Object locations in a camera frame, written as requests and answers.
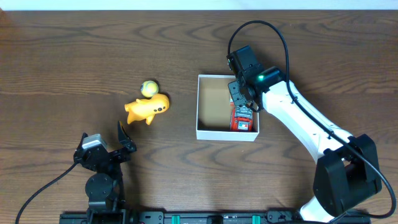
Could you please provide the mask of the yellow grey toy ball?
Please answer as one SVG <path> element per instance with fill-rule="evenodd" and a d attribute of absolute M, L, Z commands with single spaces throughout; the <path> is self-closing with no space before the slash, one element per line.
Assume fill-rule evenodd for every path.
<path fill-rule="evenodd" d="M 155 81 L 148 80 L 141 85 L 141 93 L 146 98 L 151 98 L 159 92 L 159 86 Z"/>

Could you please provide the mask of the red and grey toy truck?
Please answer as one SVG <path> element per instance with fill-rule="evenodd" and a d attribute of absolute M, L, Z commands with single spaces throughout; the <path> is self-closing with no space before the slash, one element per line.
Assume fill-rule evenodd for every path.
<path fill-rule="evenodd" d="M 232 110 L 230 131 L 251 132 L 253 112 L 246 106 L 237 106 Z"/>

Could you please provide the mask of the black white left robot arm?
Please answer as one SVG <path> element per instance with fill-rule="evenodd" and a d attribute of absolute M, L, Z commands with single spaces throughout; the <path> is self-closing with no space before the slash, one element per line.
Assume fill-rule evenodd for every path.
<path fill-rule="evenodd" d="M 122 148 L 109 152 L 100 134 L 89 136 L 83 133 L 74 152 L 74 162 L 95 173 L 85 185 L 90 210 L 115 212 L 124 203 L 121 164 L 131 160 L 137 147 L 122 123 L 118 123 L 118 141 Z"/>

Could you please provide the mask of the multicoloured puzzle cube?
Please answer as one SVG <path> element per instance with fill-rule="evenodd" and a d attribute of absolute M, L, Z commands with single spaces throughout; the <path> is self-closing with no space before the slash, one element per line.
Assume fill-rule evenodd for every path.
<path fill-rule="evenodd" d="M 234 104 L 234 101 L 233 101 L 233 98 L 232 98 L 231 95 L 229 95 L 229 105 L 230 105 L 232 108 L 235 108 L 235 107 L 236 107 L 235 104 Z"/>

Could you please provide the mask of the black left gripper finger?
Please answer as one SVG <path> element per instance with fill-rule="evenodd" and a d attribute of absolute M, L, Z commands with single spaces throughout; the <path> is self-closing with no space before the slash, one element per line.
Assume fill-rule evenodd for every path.
<path fill-rule="evenodd" d="M 118 121 L 118 141 L 128 152 L 136 152 L 137 147 L 134 141 L 125 132 L 122 122 Z"/>
<path fill-rule="evenodd" d="M 82 146 L 83 140 L 84 140 L 84 138 L 86 138 L 86 137 L 88 137 L 88 135 L 87 135 L 86 133 L 83 133 L 83 134 L 82 134 L 82 137 L 81 137 L 81 140 L 80 140 L 80 143 L 79 143 L 79 146 Z"/>

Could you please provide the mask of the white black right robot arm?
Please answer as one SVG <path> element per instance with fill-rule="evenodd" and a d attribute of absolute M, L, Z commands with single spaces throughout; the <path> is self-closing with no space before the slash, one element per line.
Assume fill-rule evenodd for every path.
<path fill-rule="evenodd" d="M 299 211 L 304 221 L 330 222 L 381 191 L 377 149 L 312 106 L 277 67 L 264 68 L 250 46 L 227 55 L 236 81 L 228 87 L 236 106 L 265 110 L 281 121 L 316 163 L 313 198 Z"/>

